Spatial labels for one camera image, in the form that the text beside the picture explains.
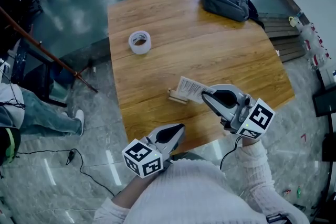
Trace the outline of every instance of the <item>person's arm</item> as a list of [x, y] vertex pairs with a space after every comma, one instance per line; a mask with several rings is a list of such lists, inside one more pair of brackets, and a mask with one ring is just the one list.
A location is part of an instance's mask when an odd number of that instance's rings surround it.
[[238, 150], [238, 159], [245, 171], [247, 189], [265, 216], [288, 214], [293, 224], [309, 224], [304, 213], [275, 191], [266, 150], [261, 141], [243, 138], [243, 147]]
[[112, 199], [106, 199], [96, 211], [94, 224], [122, 224], [136, 200], [144, 190], [157, 178], [159, 173], [141, 178], [136, 176], [132, 181]]

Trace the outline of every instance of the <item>red pole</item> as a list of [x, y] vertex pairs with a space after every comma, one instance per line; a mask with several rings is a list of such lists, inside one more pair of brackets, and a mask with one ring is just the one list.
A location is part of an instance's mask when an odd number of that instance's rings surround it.
[[89, 83], [87, 83], [82, 77], [81, 74], [79, 72], [74, 71], [73, 69], [71, 69], [69, 66], [67, 66], [65, 63], [63, 63], [61, 60], [59, 60], [56, 56], [54, 56], [53, 54], [51, 54], [47, 49], [45, 49], [40, 42], [36, 41], [30, 34], [28, 34], [26, 31], [24, 31], [19, 24], [17, 24], [5, 11], [4, 9], [0, 6], [0, 12], [6, 17], [6, 19], [8, 20], [9, 24], [14, 28], [14, 30], [16, 30], [17, 32], [19, 32], [25, 39], [27, 39], [31, 44], [33, 44], [35, 47], [37, 47], [40, 51], [42, 51], [45, 55], [47, 55], [48, 57], [50, 57], [53, 61], [55, 61], [56, 63], [58, 63], [60, 66], [62, 66], [63, 68], [67, 69], [68, 71], [70, 71], [75, 77], [76, 79], [79, 79], [80, 81], [82, 81], [87, 87], [89, 87], [92, 91], [94, 92], [98, 92], [92, 85], [90, 85]]

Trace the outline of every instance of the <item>black bag strap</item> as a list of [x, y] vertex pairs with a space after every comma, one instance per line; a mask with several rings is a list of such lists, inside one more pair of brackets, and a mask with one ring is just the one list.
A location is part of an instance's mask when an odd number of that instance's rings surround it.
[[260, 25], [263, 28], [263, 30], [265, 30], [264, 23], [261, 20], [259, 20], [259, 14], [256, 7], [253, 5], [251, 0], [247, 0], [247, 4], [248, 4], [248, 18], [255, 21], [258, 25]]

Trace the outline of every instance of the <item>white card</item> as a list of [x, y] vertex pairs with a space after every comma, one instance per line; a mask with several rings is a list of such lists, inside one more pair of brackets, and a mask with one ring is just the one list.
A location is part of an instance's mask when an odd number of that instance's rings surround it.
[[192, 79], [181, 77], [176, 91], [178, 95], [202, 104], [202, 92], [214, 93], [216, 90]]

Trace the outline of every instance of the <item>black cable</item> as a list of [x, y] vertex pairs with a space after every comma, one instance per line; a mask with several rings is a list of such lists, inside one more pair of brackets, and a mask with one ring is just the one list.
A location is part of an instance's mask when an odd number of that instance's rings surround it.
[[81, 160], [82, 160], [82, 164], [81, 164], [81, 166], [80, 166], [80, 168], [79, 168], [79, 171], [80, 171], [82, 174], [84, 174], [84, 175], [90, 177], [90, 178], [91, 178], [95, 183], [97, 183], [99, 186], [105, 188], [105, 189], [106, 189], [110, 194], [112, 194], [113, 197], [114, 197], [113, 192], [110, 191], [106, 186], [104, 186], [103, 184], [100, 184], [100, 183], [97, 182], [91, 175], [89, 175], [89, 174], [87, 174], [87, 173], [85, 173], [85, 172], [82, 171], [82, 168], [83, 168], [83, 165], [84, 165], [84, 160], [83, 160], [82, 155], [80, 154], [80, 152], [79, 152], [78, 149], [76, 149], [76, 148], [72, 148], [71, 150], [59, 150], [59, 151], [45, 150], [45, 151], [33, 151], [33, 152], [30, 152], [30, 153], [26, 153], [26, 152], [18, 152], [17, 154], [30, 155], [30, 154], [38, 153], [38, 152], [70, 152], [70, 153], [69, 153], [69, 156], [68, 156], [68, 159], [67, 159], [67, 163], [66, 163], [66, 165], [68, 165], [68, 164], [72, 161], [72, 159], [73, 159], [73, 151], [77, 151], [78, 154], [79, 154], [79, 156], [80, 156], [80, 158], [81, 158]]
[[238, 142], [239, 142], [239, 140], [242, 139], [242, 138], [243, 138], [242, 136], [238, 137], [238, 138], [236, 139], [235, 148], [234, 148], [233, 150], [229, 151], [228, 153], [226, 153], [226, 154], [224, 155], [224, 157], [222, 158], [222, 161], [220, 162], [220, 166], [219, 166], [219, 169], [220, 169], [220, 170], [222, 170], [223, 161], [224, 161], [224, 159], [226, 158], [226, 156], [229, 155], [230, 153], [232, 153], [233, 151], [235, 151], [235, 150], [237, 149]]
[[9, 77], [5, 74], [5, 72], [3, 70], [0, 69], [0, 71], [6, 77], [6, 79], [9, 81], [10, 88], [12, 89], [12, 92], [13, 92], [13, 95], [14, 95], [14, 98], [10, 99], [9, 101], [0, 102], [0, 106], [3, 106], [3, 105], [12, 105], [12, 106], [15, 106], [16, 108], [20, 108], [20, 109], [25, 110], [26, 109], [26, 105], [20, 103], [16, 99], [16, 96], [15, 96], [15, 93], [14, 93], [14, 90], [13, 90], [13, 87], [12, 87], [12, 82], [10, 81]]

